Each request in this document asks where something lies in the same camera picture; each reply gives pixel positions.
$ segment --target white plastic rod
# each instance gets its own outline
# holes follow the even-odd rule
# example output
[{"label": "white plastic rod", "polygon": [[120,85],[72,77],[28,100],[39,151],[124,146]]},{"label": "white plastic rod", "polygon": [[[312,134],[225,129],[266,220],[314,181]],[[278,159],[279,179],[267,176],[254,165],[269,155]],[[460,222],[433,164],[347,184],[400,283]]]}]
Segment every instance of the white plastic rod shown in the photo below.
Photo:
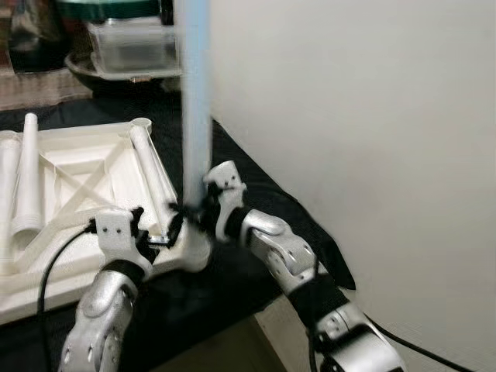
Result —
[{"label": "white plastic rod", "polygon": [[12,272],[10,220],[16,190],[21,141],[15,132],[0,132],[0,275]]},{"label": "white plastic rod", "polygon": [[208,97],[209,0],[176,1],[181,47],[185,205],[199,207],[210,171],[212,122]]},{"label": "white plastic rod", "polygon": [[39,164],[38,118],[33,113],[29,113],[24,118],[16,211],[12,220],[12,234],[18,246],[22,248],[31,243],[43,228]]},{"label": "white plastic rod", "polygon": [[170,220],[170,215],[167,212],[167,193],[162,187],[162,183],[160,181],[159,171],[153,158],[152,149],[150,148],[150,144],[148,142],[148,132],[143,126],[133,125],[131,131],[129,132],[129,136],[131,137],[131,141],[133,142],[134,148],[138,154],[141,169],[145,174],[146,182],[148,184],[148,188],[150,189],[153,204],[155,205],[155,212],[160,223],[160,230],[162,234],[165,235],[167,234],[167,227]]}]

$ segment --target white wall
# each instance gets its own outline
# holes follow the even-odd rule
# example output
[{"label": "white wall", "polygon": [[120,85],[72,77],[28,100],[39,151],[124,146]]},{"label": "white wall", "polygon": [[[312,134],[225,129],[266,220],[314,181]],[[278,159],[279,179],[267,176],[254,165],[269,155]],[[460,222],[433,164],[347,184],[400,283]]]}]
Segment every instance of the white wall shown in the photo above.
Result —
[{"label": "white wall", "polygon": [[212,0],[214,116],[335,236],[366,312],[479,371],[496,370],[494,43],[491,0]]}]

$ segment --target floor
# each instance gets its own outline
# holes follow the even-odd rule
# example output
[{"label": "floor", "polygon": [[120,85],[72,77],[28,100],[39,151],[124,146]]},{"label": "floor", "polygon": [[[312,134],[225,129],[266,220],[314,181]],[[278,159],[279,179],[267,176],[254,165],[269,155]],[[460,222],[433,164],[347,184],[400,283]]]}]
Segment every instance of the floor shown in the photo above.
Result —
[{"label": "floor", "polygon": [[285,372],[254,318],[199,343],[152,372]]}]

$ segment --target white plastic tray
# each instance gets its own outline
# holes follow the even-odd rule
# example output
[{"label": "white plastic tray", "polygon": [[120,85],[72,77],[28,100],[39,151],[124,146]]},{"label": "white plastic tray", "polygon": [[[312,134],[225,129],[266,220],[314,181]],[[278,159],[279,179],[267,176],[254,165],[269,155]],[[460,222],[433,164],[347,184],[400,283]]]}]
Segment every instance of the white plastic tray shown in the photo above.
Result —
[{"label": "white plastic tray", "polygon": [[[151,131],[150,120],[137,122]],[[145,212],[139,227],[160,234],[156,206],[129,138],[131,127],[127,122],[39,132],[45,228],[27,247],[12,241],[16,274],[0,276],[0,324],[35,314],[40,279],[48,261],[99,210],[142,206]],[[174,189],[151,141],[150,145],[166,199],[173,202]],[[154,274],[179,265],[183,242],[182,233],[173,253],[159,255]],[[102,263],[96,236],[86,234],[74,241],[50,274],[47,307],[77,301]]]}]

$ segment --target black table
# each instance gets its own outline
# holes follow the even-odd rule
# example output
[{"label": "black table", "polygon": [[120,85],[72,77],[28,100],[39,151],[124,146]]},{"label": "black table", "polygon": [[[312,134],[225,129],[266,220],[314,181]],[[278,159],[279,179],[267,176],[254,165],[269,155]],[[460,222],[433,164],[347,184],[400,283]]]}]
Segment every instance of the black table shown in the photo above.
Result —
[{"label": "black table", "polygon": [[[30,110],[0,112],[0,130],[22,132],[24,115],[35,112],[40,130],[127,122],[137,117],[153,121],[152,140],[179,200],[182,196],[181,96],[154,98],[93,98]],[[212,165],[234,160],[248,184],[248,204],[285,219],[312,246],[336,258],[329,236],[293,201],[261,185],[277,185],[248,157],[216,122]],[[338,281],[343,267],[338,270]],[[280,294],[265,266],[233,244],[215,243],[209,265],[200,273],[175,271],[154,278],[140,289],[133,320],[124,340],[120,370],[156,367],[180,352],[262,310]],[[47,315],[53,366],[58,365],[67,333],[74,325],[76,304]],[[35,317],[0,327],[0,371],[42,371],[43,354]]]}]

